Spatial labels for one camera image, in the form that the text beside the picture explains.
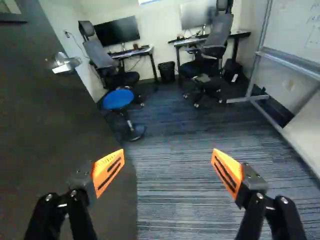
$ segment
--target blue stool seat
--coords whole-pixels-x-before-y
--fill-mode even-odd
[[[135,96],[132,91],[128,89],[118,89],[104,97],[102,106],[107,110],[121,109],[130,104],[134,98]]]

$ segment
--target black desk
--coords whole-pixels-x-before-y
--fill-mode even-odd
[[[237,59],[237,53],[238,53],[238,48],[239,48],[239,41],[240,39],[243,38],[248,38],[251,35],[250,31],[246,30],[232,30],[229,38],[234,39],[234,44],[233,44],[233,51],[232,51],[232,61],[235,62]],[[182,40],[171,40],[168,43],[174,43],[174,47],[176,50],[176,61],[177,61],[177,67],[178,67],[178,72],[180,73],[180,48],[185,47],[188,45],[194,45],[194,44],[200,44],[204,43],[207,40],[207,36],[201,36],[201,37],[194,37],[194,38],[187,38],[187,39],[182,39]],[[178,78],[178,84],[179,86],[182,85],[182,79],[179,74]]]
[[[157,76],[153,52],[154,52],[154,47],[151,46],[151,47],[141,49],[141,50],[132,50],[130,52],[124,52],[124,53],[122,53],[122,52],[113,53],[113,54],[110,54],[110,56],[113,59],[117,59],[117,60],[122,61],[123,67],[125,67],[124,59],[128,59],[128,58],[131,58],[134,56],[149,56],[150,61],[151,61],[151,65],[152,65],[154,83],[158,84],[159,80],[158,80],[158,76]]]

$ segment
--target black monitor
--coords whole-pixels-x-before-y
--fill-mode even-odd
[[[95,25],[94,30],[103,46],[121,44],[140,39],[135,16]]]

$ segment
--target black bag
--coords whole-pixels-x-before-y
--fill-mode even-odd
[[[223,78],[229,83],[236,83],[243,77],[243,67],[238,62],[233,62],[232,59],[227,59],[222,70]]]

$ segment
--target black trash can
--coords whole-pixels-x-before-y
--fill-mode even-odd
[[[161,81],[164,84],[173,83],[175,79],[175,65],[174,61],[168,61],[158,64],[158,69],[161,75]]]

